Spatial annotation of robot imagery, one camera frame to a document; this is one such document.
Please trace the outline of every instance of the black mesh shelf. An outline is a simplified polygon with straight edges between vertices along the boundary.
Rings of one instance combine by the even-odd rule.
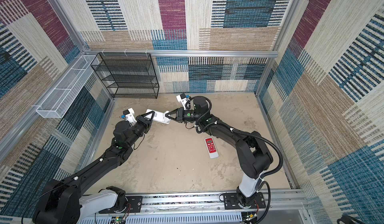
[[[145,53],[99,53],[92,65],[112,97],[157,98],[157,80],[151,55]]]

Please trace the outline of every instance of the red remote control panel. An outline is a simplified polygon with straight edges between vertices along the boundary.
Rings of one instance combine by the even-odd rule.
[[[214,144],[214,140],[212,139],[212,137],[207,137],[204,140],[205,140],[205,145],[206,145],[207,150],[208,150],[209,157],[210,158],[218,157],[218,152],[216,150],[216,146]]]

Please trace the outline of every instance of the white remote control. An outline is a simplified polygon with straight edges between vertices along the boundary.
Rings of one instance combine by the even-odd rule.
[[[206,145],[207,150],[208,150],[209,157],[210,158],[218,157],[218,152],[216,150],[216,146],[214,144],[214,140],[212,139],[212,137],[207,137],[204,140],[205,140],[205,145]]]

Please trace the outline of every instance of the black mounting plate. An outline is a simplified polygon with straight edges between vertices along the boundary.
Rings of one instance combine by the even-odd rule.
[[[241,207],[238,205],[239,202],[237,200],[237,193],[224,193],[222,196],[224,198],[224,207],[226,210],[241,209]],[[256,193],[254,200],[259,205],[259,209],[266,208],[264,196],[261,192]],[[257,205],[254,201],[252,201],[250,209],[257,209]]]
[[[139,213],[141,210],[141,204],[142,204],[142,196],[126,196],[128,203],[131,204],[131,210],[129,211],[130,213]],[[110,213],[115,213],[112,210],[104,209],[99,211],[100,214],[110,214]]]

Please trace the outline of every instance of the robotic arm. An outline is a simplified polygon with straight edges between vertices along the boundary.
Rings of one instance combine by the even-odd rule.
[[[149,131],[153,120],[166,124],[170,120],[180,123],[195,122],[197,133],[206,132],[231,144],[237,151],[240,166],[244,172],[242,182],[237,188],[238,205],[244,209],[250,208],[257,192],[266,183],[263,178],[281,169],[283,157],[280,150],[273,143],[262,138],[258,132],[240,131],[212,115],[210,113],[212,103],[206,97],[189,97],[183,93],[177,96],[177,100],[182,107],[165,113],[148,109],[147,113],[137,116],[136,119],[131,108],[125,110],[124,115],[121,116],[125,121],[116,124],[113,132],[115,137],[112,139],[111,146],[99,159],[72,176],[61,181],[51,180],[46,184],[43,194],[38,198],[33,222],[74,224],[104,209],[114,212],[124,211],[127,200],[125,191],[119,188],[108,187],[97,194],[85,197],[82,195],[105,174],[129,158],[134,143]],[[191,102],[193,102],[193,110],[190,110]],[[279,155],[279,165],[268,172],[266,170],[273,162],[273,158],[265,143],[271,145]],[[269,204],[259,221],[268,212],[268,208]]]

